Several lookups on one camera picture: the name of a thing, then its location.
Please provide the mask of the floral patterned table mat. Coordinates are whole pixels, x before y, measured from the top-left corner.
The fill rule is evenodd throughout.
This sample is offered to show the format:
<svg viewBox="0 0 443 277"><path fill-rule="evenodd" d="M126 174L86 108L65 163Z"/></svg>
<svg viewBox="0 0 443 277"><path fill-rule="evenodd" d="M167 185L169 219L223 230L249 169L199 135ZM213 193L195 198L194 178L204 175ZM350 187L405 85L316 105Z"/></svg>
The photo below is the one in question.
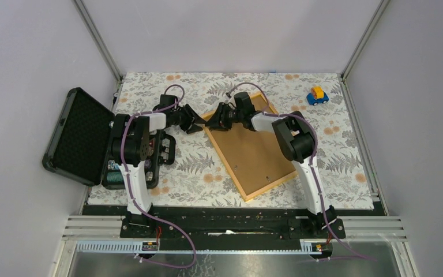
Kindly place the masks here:
<svg viewBox="0 0 443 277"><path fill-rule="evenodd" d="M164 91L183 96L198 114L208 113L238 86L240 91L264 91L279 113L300 111L318 135L317 166L329 201L337 209L372 209L373 201L356 135L335 73L135 73L126 75L116 113L153 109ZM329 101L309 105L306 96L320 86ZM186 134L173 127L167 133L177 145L175 162L160 169L157 187L149 194L154 205L192 207L303 207L303 190L293 178L260 196L244 201L206 133Z"/></svg>

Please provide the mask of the yellow blue toy car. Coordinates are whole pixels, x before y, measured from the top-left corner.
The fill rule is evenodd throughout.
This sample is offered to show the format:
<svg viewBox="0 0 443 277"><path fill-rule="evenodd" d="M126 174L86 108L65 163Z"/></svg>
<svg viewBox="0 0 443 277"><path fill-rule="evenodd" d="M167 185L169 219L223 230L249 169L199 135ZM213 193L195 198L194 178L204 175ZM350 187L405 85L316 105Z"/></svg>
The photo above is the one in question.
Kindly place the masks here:
<svg viewBox="0 0 443 277"><path fill-rule="evenodd" d="M310 93L306 96L307 102L311 106L328 103L329 97L320 86L311 88Z"/></svg>

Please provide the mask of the left aluminium corner post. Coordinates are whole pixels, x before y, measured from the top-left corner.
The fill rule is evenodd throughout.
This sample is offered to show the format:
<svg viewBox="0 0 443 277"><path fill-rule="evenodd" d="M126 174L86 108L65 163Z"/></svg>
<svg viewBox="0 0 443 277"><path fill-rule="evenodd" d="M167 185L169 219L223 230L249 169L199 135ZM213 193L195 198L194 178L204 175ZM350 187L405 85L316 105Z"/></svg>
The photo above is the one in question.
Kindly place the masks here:
<svg viewBox="0 0 443 277"><path fill-rule="evenodd" d="M115 62L111 52L109 51L98 27L96 26L85 2L83 0L72 0L79 16L81 17L86 29L88 30L94 44L99 50L100 55L105 61L108 69L110 70L113 78L120 83L123 80L123 74L120 71L117 63Z"/></svg>

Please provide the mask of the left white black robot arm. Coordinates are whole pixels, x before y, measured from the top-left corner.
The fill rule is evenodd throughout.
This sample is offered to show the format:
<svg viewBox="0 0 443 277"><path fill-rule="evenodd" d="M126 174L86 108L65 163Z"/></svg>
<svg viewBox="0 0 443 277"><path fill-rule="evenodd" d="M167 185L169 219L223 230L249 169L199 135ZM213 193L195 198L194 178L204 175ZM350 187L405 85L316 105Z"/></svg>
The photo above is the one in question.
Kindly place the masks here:
<svg viewBox="0 0 443 277"><path fill-rule="evenodd" d="M128 197L127 211L139 216L133 228L142 237L151 236L156 229L153 216L148 214L152 201L145 173L151 132L179 126L187 134L192 134L202 131L206 124L192 107L188 104L181 106L180 101L174 95L164 94L152 111L137 115L117 114L112 121L109 154L123 177Z"/></svg>

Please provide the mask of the aluminium corner post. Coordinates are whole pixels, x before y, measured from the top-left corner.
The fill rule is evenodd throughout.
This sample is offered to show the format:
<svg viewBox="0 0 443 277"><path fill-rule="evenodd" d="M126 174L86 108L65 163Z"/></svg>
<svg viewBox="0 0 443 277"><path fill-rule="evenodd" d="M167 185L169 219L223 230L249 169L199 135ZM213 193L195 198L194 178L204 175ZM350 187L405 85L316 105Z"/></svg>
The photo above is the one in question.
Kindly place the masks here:
<svg viewBox="0 0 443 277"><path fill-rule="evenodd" d="M357 63L360 55L362 54L364 48L367 45L367 42L369 41L371 35L373 34L373 31L375 30L376 26L380 22L381 17L385 13L388 5L390 4L390 0L381 0L373 13L367 27L364 30L363 35L361 36L354 52L352 53L349 61L347 62L346 66L344 67L344 70L341 73L341 79L343 81L346 81L346 79L349 78L355 64Z"/></svg>
<svg viewBox="0 0 443 277"><path fill-rule="evenodd" d="M110 70L113 78L120 83L123 80L123 74L120 71L117 63L115 62L111 52L109 51L98 27L96 26L85 2L83 0L72 0L79 16L81 17L86 29L88 30L94 44L99 50L100 55L105 61L108 69Z"/></svg>

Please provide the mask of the right aluminium corner post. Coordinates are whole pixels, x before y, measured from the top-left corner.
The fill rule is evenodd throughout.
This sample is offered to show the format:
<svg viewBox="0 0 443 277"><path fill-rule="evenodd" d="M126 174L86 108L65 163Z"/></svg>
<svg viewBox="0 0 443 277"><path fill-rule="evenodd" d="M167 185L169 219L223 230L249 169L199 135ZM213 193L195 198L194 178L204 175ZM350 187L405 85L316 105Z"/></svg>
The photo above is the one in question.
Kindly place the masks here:
<svg viewBox="0 0 443 277"><path fill-rule="evenodd" d="M375 30L376 26L380 22L381 17L385 13L388 5L390 4L390 0L381 0L373 13L367 27L364 30L363 35L361 36L354 52L352 53L349 61L347 62L346 66L344 67L344 70L341 73L341 79L343 81L346 81L346 79L349 78L355 64L357 63L360 55L362 54L364 48L367 45L367 42L369 41L371 35L373 34L373 31Z"/></svg>

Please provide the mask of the black poker chip case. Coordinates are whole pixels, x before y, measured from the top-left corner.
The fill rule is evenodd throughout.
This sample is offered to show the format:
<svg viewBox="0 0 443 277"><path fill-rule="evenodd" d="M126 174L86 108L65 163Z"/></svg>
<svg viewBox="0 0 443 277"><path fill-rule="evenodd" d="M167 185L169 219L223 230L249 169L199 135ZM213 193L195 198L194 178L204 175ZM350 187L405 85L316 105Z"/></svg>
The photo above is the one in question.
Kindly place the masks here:
<svg viewBox="0 0 443 277"><path fill-rule="evenodd" d="M124 189L119 166L108 150L114 117L82 88L71 89L43 156L43 167L86 186ZM175 160L175 139L164 130L154 131L149 145L145 173L147 188L153 189L159 182L160 167Z"/></svg>

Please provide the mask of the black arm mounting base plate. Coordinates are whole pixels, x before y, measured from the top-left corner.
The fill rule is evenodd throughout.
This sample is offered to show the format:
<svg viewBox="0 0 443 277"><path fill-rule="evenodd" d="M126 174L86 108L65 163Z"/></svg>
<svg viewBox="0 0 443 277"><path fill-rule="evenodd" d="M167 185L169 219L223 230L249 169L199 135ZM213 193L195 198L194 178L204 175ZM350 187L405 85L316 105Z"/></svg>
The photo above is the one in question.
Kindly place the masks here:
<svg viewBox="0 0 443 277"><path fill-rule="evenodd" d="M83 215L119 216L121 238L152 239L161 250L297 250L299 240L322 245L345 238L341 219L306 209L152 207L146 216L132 215L125 206L87 205Z"/></svg>

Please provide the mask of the aluminium rail front frame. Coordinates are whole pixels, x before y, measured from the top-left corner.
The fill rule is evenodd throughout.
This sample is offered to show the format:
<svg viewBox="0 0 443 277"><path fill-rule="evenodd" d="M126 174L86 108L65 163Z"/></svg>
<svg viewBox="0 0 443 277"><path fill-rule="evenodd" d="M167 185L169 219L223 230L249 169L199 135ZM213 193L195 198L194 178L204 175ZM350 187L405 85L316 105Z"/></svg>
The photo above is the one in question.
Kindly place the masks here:
<svg viewBox="0 0 443 277"><path fill-rule="evenodd" d="M335 222L337 233L345 234L346 245L351 243L383 242L391 247L400 276L418 276L403 222L398 216L341 216ZM62 239L67 247L105 253L135 253L140 245L153 237L129 235L119 216L74 215L67 220ZM225 250L221 246L196 245L201 254L308 254L316 238L304 235L290 238L281 235L272 246L255 247L251 244Z"/></svg>

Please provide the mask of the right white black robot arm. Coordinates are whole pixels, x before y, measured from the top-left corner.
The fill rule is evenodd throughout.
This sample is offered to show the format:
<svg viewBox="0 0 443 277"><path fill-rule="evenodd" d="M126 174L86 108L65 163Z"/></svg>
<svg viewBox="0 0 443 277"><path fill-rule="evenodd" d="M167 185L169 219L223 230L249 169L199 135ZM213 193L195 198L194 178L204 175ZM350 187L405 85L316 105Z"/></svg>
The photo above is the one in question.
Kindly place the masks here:
<svg viewBox="0 0 443 277"><path fill-rule="evenodd" d="M295 167L304 191L306 209L310 212L308 230L323 237L337 219L335 209L327 201L316 164L317 135L300 112L272 114L256 110L246 92L234 95L234 104L219 103L205 123L210 130L228 131L240 123L252 132L274 133L283 156Z"/></svg>

